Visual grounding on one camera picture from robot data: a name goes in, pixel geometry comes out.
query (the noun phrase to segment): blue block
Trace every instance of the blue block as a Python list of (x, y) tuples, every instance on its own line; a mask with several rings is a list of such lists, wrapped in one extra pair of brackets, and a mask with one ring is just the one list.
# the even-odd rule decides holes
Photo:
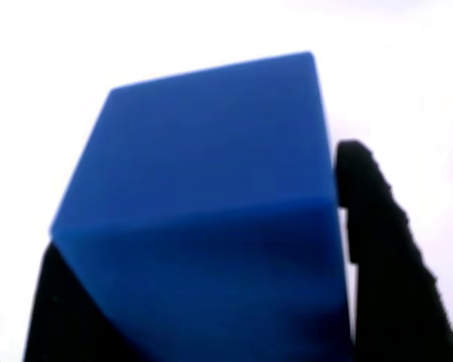
[(311, 54), (112, 90), (52, 237), (157, 360), (352, 360)]

